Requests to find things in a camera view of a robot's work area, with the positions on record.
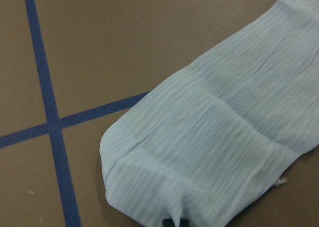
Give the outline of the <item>light blue button shirt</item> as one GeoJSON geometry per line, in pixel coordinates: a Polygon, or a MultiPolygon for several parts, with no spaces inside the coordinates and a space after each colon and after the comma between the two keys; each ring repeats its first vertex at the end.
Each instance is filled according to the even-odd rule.
{"type": "Polygon", "coordinates": [[[318,143],[319,0],[277,0],[105,132],[106,200],[146,227],[223,227],[318,143]]]}

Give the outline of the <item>brown paper table cover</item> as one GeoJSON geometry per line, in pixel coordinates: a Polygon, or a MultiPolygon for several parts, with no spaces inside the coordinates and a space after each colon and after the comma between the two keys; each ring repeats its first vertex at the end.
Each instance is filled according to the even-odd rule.
{"type": "MultiPolygon", "coordinates": [[[[0,224],[144,227],[106,200],[100,143],[277,0],[0,0],[0,224]]],[[[319,145],[225,227],[316,227],[319,145]]]]}

